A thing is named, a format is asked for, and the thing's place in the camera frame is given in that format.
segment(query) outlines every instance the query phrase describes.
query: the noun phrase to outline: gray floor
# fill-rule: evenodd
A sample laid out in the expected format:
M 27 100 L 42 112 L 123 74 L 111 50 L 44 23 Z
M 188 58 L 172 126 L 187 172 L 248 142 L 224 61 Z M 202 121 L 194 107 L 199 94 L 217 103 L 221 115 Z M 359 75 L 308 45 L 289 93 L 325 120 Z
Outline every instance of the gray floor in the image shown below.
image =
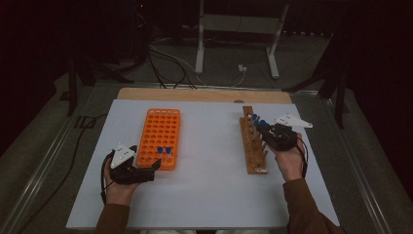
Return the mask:
M 204 73 L 198 78 L 195 66 L 196 39 L 181 42 L 165 39 L 154 42 L 159 50 L 185 60 L 190 79 L 199 89 L 259 89 L 278 91 L 309 78 L 328 45 L 328 39 L 313 36 L 282 36 L 276 52 L 281 71 L 278 80 L 271 78 L 265 57 L 266 43 L 261 41 L 206 49 Z M 170 80 L 181 78 L 180 68 L 154 58 L 160 73 Z M 245 64 L 244 80 L 238 65 Z M 127 78 L 124 85 L 99 75 L 95 87 L 79 85 L 80 105 L 72 117 L 66 117 L 68 103 L 58 100 L 67 90 L 67 76 L 56 80 L 57 93 L 27 126 L 16 142 L 0 158 L 0 223 L 4 233 L 16 233 L 37 211 L 69 169 L 82 130 L 75 129 L 78 116 L 98 116 L 110 109 L 122 87 L 159 87 L 152 69 L 144 64 Z M 321 173 L 331 195 L 336 213 L 348 233 L 411 233 L 413 206 L 408 199 L 383 149 L 357 106 L 350 90 L 346 92 L 345 130 L 332 119 L 330 99 L 315 97 L 321 82 L 291 94 L 303 119 L 319 126 L 307 131 Z M 188 89 L 187 85 L 178 88 Z M 104 119 L 84 131 L 79 141 L 74 168 L 65 184 L 47 206 L 27 225 L 23 233 L 91 233 L 91 230 L 68 230 L 70 215 L 83 175 L 94 152 Z M 33 177 L 39 165 L 49 165 L 43 176 Z

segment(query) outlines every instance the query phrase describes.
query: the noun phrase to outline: white tabletop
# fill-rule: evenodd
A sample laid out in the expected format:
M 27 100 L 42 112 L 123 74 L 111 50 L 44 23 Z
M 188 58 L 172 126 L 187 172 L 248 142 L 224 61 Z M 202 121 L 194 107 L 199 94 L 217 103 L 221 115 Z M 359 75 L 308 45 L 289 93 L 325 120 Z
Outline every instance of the white tabletop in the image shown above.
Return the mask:
M 284 227 L 288 222 L 283 179 L 274 155 L 267 156 L 267 175 L 248 175 L 240 117 L 243 105 L 272 123 L 290 113 L 294 104 L 195 101 L 114 100 L 96 145 L 67 228 L 94 228 L 103 208 L 100 168 L 119 142 L 139 145 L 149 108 L 181 111 L 177 166 L 157 171 L 155 180 L 139 185 L 131 202 L 128 227 L 137 229 L 253 229 Z M 303 128 L 309 150 L 307 182 L 319 210 L 339 225 Z

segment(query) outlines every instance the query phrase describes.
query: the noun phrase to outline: metal frame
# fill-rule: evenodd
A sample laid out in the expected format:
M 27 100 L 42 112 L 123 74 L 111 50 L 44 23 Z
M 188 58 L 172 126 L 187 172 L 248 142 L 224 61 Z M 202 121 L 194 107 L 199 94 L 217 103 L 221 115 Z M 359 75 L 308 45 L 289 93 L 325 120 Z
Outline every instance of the metal frame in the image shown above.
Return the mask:
M 278 19 L 270 18 L 254 18 L 254 17 L 236 17 L 236 16 L 219 16 L 204 13 L 204 0 L 200 0 L 200 21 L 199 21 L 199 37 L 197 60 L 195 64 L 195 72 L 200 75 L 204 69 L 204 30 L 219 30 L 219 31 L 237 31 L 237 32 L 253 32 L 274 34 L 274 40 L 270 47 L 266 49 L 268 63 L 270 65 L 271 76 L 275 79 L 279 78 L 279 70 L 277 68 L 275 51 L 282 34 L 282 27 L 288 12 L 288 4 L 285 4 L 282 9 L 282 14 Z

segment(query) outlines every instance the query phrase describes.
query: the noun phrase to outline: wooden peg board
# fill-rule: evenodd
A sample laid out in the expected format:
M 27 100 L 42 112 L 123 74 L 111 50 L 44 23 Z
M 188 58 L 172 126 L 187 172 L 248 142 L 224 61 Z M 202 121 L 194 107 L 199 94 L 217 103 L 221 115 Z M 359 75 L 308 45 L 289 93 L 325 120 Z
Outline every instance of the wooden peg board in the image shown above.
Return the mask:
M 243 136 L 246 170 L 249 174 L 267 174 L 265 157 L 268 154 L 264 150 L 267 144 L 262 140 L 253 125 L 252 106 L 243 106 L 244 117 L 240 118 L 241 133 Z

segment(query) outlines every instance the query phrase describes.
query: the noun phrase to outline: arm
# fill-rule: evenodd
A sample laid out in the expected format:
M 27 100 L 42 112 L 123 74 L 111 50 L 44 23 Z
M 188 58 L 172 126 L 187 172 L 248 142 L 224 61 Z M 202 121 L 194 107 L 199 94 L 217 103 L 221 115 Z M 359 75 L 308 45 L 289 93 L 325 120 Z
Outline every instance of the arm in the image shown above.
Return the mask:
M 301 140 L 297 140 L 297 145 L 304 152 Z M 339 227 L 319 212 L 307 182 L 302 177 L 303 162 L 298 149 L 292 148 L 288 151 L 270 149 L 276 154 L 277 164 L 285 180 L 283 190 L 289 212 L 287 226 L 289 233 L 343 233 Z
M 110 179 L 108 160 L 104 169 L 106 188 L 106 204 L 100 214 L 94 233 L 96 234 L 118 234 L 124 233 L 128 224 L 131 197 L 134 190 L 139 185 L 135 184 L 118 184 Z

